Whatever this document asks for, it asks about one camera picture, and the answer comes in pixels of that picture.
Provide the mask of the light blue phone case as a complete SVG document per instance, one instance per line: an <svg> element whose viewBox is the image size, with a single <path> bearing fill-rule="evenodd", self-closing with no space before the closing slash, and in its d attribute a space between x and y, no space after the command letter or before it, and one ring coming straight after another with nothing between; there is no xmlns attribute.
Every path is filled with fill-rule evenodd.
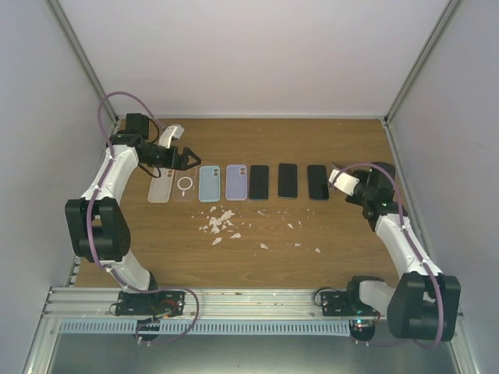
<svg viewBox="0 0 499 374"><path fill-rule="evenodd" d="M198 198L202 203L218 202L220 192L220 167L208 165L200 168Z"/></svg>

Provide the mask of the clear magsafe phone case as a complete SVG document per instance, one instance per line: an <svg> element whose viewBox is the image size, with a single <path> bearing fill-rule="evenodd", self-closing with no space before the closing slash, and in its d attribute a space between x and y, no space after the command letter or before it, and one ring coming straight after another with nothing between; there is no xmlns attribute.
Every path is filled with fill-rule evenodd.
<svg viewBox="0 0 499 374"><path fill-rule="evenodd" d="M198 168L190 168L187 171L176 171L172 186L172 199L175 202L192 202L197 194L197 172Z"/></svg>

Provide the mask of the white phone stand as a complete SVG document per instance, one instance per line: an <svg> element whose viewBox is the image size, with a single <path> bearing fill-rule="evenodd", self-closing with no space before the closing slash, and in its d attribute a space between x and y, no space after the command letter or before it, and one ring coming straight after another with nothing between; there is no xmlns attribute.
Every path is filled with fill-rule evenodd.
<svg viewBox="0 0 499 374"><path fill-rule="evenodd" d="M159 168L158 176L152 178L147 196L149 203L167 203L170 200L175 171L168 168Z"/></svg>

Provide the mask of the lavender phone case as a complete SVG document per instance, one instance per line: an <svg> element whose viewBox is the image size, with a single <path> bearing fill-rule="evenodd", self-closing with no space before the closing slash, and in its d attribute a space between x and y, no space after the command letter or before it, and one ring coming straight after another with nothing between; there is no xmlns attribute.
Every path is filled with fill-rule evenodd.
<svg viewBox="0 0 499 374"><path fill-rule="evenodd" d="M244 164L230 164L226 168L225 198L244 201L248 197L248 171Z"/></svg>

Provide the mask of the blue magsafe phone case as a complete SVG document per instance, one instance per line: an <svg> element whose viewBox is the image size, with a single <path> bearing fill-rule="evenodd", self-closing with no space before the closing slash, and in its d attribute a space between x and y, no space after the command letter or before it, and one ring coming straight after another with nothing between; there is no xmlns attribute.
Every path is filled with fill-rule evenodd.
<svg viewBox="0 0 499 374"><path fill-rule="evenodd" d="M309 198L311 200L324 201L329 199L327 169L324 165L308 165L307 181Z"/></svg>

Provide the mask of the dark green smartphone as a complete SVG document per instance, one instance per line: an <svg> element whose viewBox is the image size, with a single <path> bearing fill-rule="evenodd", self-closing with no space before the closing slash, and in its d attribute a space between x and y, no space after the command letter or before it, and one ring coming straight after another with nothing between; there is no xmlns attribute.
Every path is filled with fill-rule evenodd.
<svg viewBox="0 0 499 374"><path fill-rule="evenodd" d="M251 200L268 200L269 167L267 165L251 165L249 169L249 198Z"/></svg>

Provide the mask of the phone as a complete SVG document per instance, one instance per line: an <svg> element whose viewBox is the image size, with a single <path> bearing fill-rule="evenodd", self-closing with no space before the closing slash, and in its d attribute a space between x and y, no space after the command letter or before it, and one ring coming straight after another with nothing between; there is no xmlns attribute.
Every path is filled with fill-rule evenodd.
<svg viewBox="0 0 499 374"><path fill-rule="evenodd" d="M296 164L278 165L278 196L295 199L298 196L298 167Z"/></svg>

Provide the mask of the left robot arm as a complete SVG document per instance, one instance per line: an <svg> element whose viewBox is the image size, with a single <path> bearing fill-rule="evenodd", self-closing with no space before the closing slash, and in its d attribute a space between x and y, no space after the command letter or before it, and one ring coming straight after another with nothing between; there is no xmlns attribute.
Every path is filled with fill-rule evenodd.
<svg viewBox="0 0 499 374"><path fill-rule="evenodd" d="M109 273L124 292L136 293L133 304L144 315L160 308L161 296L153 274L132 253L130 229L120 208L122 194L138 167L189 171L201 163L190 148L173 145L184 133L180 125L166 127L150 142L150 120L141 113L128 114L124 129L106 135L106 153L96 177L80 198L65 204L76 256Z"/></svg>

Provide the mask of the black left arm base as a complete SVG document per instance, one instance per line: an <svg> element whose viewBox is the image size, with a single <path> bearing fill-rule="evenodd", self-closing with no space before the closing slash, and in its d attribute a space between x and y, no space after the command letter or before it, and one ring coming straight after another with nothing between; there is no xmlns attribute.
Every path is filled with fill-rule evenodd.
<svg viewBox="0 0 499 374"><path fill-rule="evenodd" d="M186 293L184 291L161 291L158 293L119 292L118 300L112 305L111 313L115 316L150 316L163 318L180 316Z"/></svg>

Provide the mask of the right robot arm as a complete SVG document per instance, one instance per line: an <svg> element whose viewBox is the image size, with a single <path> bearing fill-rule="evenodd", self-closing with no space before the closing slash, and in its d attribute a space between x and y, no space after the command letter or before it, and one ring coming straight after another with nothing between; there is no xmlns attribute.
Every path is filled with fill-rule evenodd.
<svg viewBox="0 0 499 374"><path fill-rule="evenodd" d="M393 337L432 344L455 335L461 285L432 261L412 229L395 182L395 166L357 163L331 173L329 181L346 202L363 209L398 273L396 288L378 277L354 276L345 306L361 316L372 309L385 316Z"/></svg>

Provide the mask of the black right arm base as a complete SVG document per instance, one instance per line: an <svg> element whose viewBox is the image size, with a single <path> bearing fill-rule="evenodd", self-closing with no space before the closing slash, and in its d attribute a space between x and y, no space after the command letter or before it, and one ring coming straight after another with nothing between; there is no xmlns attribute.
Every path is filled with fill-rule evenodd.
<svg viewBox="0 0 499 374"><path fill-rule="evenodd" d="M333 289L319 292L322 316L327 317L377 317L379 312L362 302L352 301L347 291Z"/></svg>

